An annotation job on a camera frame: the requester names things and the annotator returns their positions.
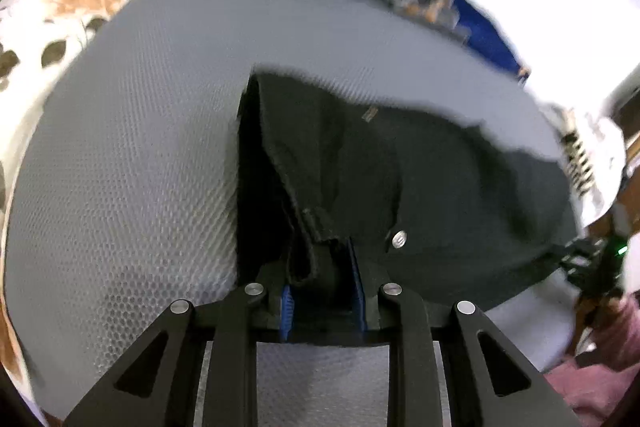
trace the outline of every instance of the white fabric with leaf print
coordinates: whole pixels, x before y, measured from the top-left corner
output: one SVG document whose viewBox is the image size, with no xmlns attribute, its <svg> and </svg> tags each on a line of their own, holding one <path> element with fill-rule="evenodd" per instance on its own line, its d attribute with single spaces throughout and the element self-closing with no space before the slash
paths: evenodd
<svg viewBox="0 0 640 427">
<path fill-rule="evenodd" d="M 0 362 L 30 399 L 24 358 L 4 302 L 4 217 L 47 96 L 95 32 L 128 1 L 0 0 Z"/>
</svg>

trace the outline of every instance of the honeycomb texture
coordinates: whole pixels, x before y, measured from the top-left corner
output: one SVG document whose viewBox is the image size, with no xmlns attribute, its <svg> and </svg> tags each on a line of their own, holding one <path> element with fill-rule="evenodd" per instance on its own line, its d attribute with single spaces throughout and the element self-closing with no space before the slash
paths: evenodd
<svg viewBox="0 0 640 427">
<path fill-rule="evenodd" d="M 171 301 L 214 301 L 234 286 L 236 112 L 256 64 L 302 71 L 361 101 L 481 123 L 505 148 L 560 156 L 509 77 L 367 0 L 133 0 L 47 100 L 10 215 L 8 309 L 48 412 L 65 417 Z M 295 353 L 338 373 L 353 367 L 365 390 L 378 385 L 366 373 L 386 363 Z M 289 362 L 265 354 L 274 369 L 261 378 L 271 384 Z M 307 377 L 273 388 L 295 410 L 266 406 L 265 425 L 295 424 Z M 304 425 L 348 425 L 331 418 Z"/>
</svg>

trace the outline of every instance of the black fabric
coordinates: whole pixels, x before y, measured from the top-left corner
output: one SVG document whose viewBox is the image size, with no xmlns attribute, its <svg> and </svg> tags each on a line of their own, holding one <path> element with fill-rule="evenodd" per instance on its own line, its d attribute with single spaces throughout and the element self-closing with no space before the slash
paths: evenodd
<svg viewBox="0 0 640 427">
<path fill-rule="evenodd" d="M 359 261 L 444 304 L 489 308 L 556 267 L 546 252 L 570 202 L 554 162 L 277 73 L 251 77 L 239 115 L 242 282 L 284 258 L 293 286 L 330 296 L 348 238 Z"/>
</svg>

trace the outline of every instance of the pink fabric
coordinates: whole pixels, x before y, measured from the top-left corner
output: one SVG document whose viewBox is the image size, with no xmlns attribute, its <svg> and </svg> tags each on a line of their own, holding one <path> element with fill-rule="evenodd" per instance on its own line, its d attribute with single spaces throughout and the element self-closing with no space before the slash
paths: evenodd
<svg viewBox="0 0 640 427">
<path fill-rule="evenodd" d="M 564 397 L 583 427 L 600 427 L 640 370 L 640 314 L 636 300 L 627 299 L 614 322 L 594 330 L 592 338 L 603 363 L 580 368 L 571 358 L 546 374 L 547 381 Z"/>
</svg>

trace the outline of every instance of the metal button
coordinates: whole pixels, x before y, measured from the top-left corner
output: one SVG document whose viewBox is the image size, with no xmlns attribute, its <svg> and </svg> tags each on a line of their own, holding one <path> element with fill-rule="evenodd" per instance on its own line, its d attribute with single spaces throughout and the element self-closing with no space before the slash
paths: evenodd
<svg viewBox="0 0 640 427">
<path fill-rule="evenodd" d="M 264 291 L 264 286 L 259 282 L 250 282 L 244 287 L 244 293 L 247 295 L 260 295 Z"/>
<path fill-rule="evenodd" d="M 176 315 L 184 313 L 189 309 L 189 301 L 185 301 L 183 299 L 179 299 L 171 303 L 170 309 Z"/>
<path fill-rule="evenodd" d="M 388 282 L 382 286 L 382 291 L 387 295 L 400 295 L 402 293 L 402 286 L 394 282 Z"/>
<path fill-rule="evenodd" d="M 460 301 L 456 308 L 458 308 L 460 313 L 465 315 L 473 315 L 476 311 L 476 305 L 469 301 Z"/>
<path fill-rule="evenodd" d="M 400 230 L 400 232 L 396 233 L 394 238 L 391 240 L 391 245 L 394 248 L 402 248 L 406 243 L 406 232 L 404 230 Z"/>
</svg>

